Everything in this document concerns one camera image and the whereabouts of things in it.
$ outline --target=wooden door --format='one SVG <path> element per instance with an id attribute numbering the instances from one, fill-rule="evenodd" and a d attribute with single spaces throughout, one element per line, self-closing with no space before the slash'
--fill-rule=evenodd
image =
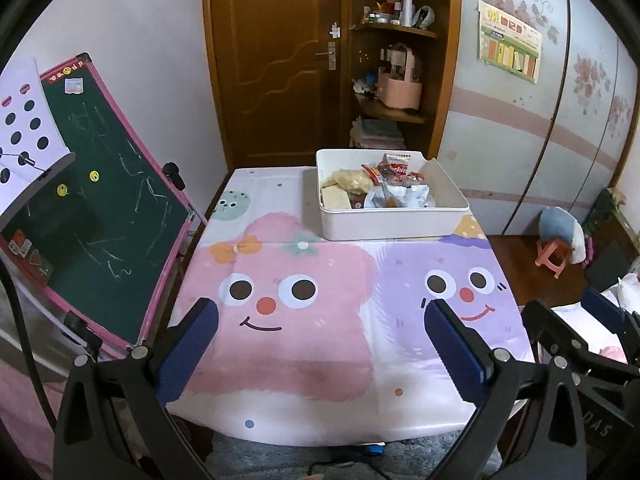
<path id="1" fill-rule="evenodd" d="M 219 104 L 236 168 L 315 165 L 338 128 L 326 54 L 340 0 L 210 0 Z"/>

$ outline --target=pink cartoon character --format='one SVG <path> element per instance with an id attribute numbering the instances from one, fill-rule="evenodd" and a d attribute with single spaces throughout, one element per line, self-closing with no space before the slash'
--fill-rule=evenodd
<path id="1" fill-rule="evenodd" d="M 236 240 L 200 248 L 176 306 L 184 314 L 197 298 L 210 298 L 220 326 L 187 389 L 267 390 L 333 402 L 362 396 L 373 364 L 358 313 L 375 277 L 367 251 L 321 240 L 286 213 L 258 218 Z"/>

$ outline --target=cartoon eye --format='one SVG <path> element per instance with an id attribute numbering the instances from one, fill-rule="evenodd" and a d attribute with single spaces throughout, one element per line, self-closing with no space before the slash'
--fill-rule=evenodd
<path id="1" fill-rule="evenodd" d="M 456 280 L 448 272 L 433 269 L 424 277 L 424 285 L 436 298 L 448 300 L 456 293 Z"/>
<path id="2" fill-rule="evenodd" d="M 494 276 L 484 267 L 474 267 L 469 271 L 469 283 L 480 294 L 491 294 L 495 287 Z"/>
<path id="3" fill-rule="evenodd" d="M 245 304 L 254 293 L 254 281 L 246 274 L 234 272 L 220 283 L 218 297 L 227 306 Z"/>
<path id="4" fill-rule="evenodd" d="M 289 308 L 305 308 L 316 300 L 318 284 L 306 274 L 294 274 L 280 282 L 278 296 Z"/>

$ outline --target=blue gripper pad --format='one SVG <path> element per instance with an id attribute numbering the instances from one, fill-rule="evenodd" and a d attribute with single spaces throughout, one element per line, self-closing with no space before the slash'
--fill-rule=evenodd
<path id="1" fill-rule="evenodd" d="M 466 402 L 474 403 L 476 407 L 482 404 L 487 395 L 484 367 L 442 313 L 436 301 L 430 301 L 425 308 L 424 329 L 456 385 L 460 397 Z"/>
<path id="2" fill-rule="evenodd" d="M 625 311 L 616 307 L 596 289 L 585 288 L 580 304 L 612 334 L 624 332 Z"/>
<path id="3" fill-rule="evenodd" d="M 200 298 L 177 326 L 167 330 L 166 340 L 158 345 L 166 357 L 159 364 L 155 384 L 162 405 L 182 395 L 217 330 L 218 306 L 207 298 Z"/>

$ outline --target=white plastic storage box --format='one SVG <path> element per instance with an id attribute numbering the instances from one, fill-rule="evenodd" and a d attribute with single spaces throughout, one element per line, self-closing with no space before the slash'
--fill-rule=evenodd
<path id="1" fill-rule="evenodd" d="M 380 208 L 329 210 L 322 206 L 321 186 L 336 170 L 356 170 L 362 164 L 376 166 L 386 152 L 394 150 L 319 150 L 318 201 L 322 232 L 328 240 L 383 240 L 453 234 L 469 202 L 434 158 L 425 160 L 420 152 L 411 155 L 409 171 L 419 171 L 430 187 L 436 207 L 424 209 Z"/>

